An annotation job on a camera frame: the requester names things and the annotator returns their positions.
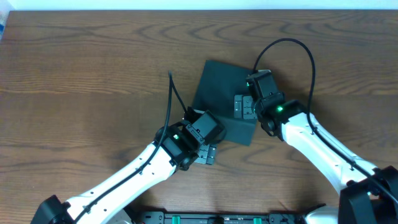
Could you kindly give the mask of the dark green gift box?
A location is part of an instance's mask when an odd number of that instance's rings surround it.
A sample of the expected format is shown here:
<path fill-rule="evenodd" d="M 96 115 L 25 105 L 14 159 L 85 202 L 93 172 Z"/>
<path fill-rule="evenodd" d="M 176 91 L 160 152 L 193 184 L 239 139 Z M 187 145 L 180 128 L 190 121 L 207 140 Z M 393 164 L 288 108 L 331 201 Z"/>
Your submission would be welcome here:
<path fill-rule="evenodd" d="M 226 141 L 248 146 L 257 121 L 234 117 L 234 97 L 247 95 L 246 77 L 251 70 L 236 65 L 207 60 L 193 99 L 192 108 L 211 111 L 225 126 Z"/>

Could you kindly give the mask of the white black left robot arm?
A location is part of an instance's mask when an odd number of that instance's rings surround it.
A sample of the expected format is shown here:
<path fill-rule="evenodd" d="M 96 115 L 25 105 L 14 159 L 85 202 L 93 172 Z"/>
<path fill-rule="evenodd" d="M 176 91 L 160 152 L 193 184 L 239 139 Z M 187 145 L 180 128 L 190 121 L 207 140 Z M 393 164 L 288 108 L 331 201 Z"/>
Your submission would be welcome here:
<path fill-rule="evenodd" d="M 213 144 L 223 127 L 177 122 L 161 128 L 139 156 L 81 195 L 61 202 L 56 195 L 38 207 L 32 223 L 108 223 L 124 207 L 177 170 L 188 170 L 202 145 Z"/>

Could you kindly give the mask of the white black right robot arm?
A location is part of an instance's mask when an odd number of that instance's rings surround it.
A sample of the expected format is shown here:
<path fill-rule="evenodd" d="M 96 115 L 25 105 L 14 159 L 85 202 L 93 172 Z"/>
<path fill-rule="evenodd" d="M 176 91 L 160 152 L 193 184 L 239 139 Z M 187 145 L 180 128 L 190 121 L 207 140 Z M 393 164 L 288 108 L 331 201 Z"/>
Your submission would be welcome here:
<path fill-rule="evenodd" d="M 338 193 L 338 207 L 320 205 L 303 215 L 303 223 L 397 223 L 397 169 L 360 158 L 299 101 L 285 101 L 281 93 L 257 101 L 235 95 L 234 113 L 257 118 L 268 135 L 300 151 Z"/>

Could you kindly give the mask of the white blue object at edge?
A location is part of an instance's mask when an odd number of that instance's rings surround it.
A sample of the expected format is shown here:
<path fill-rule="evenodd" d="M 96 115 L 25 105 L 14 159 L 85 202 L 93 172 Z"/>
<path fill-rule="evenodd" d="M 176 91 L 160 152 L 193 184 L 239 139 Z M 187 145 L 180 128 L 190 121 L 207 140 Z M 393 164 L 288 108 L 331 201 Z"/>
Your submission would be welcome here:
<path fill-rule="evenodd" d="M 0 40 L 2 39 L 4 35 L 4 31 L 6 28 L 6 22 L 7 18 L 9 15 L 9 10 L 8 9 L 1 9 L 1 14 L 0 14 Z"/>

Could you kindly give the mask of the black mounting rail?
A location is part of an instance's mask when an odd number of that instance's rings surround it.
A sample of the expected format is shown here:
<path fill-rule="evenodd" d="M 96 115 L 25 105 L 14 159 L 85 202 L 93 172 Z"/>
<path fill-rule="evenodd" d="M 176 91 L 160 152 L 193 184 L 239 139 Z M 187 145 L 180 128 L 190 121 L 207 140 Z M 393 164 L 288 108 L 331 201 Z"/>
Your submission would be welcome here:
<path fill-rule="evenodd" d="M 133 219 L 136 224 L 305 224 L 301 215 L 268 213 L 262 215 L 141 212 Z"/>

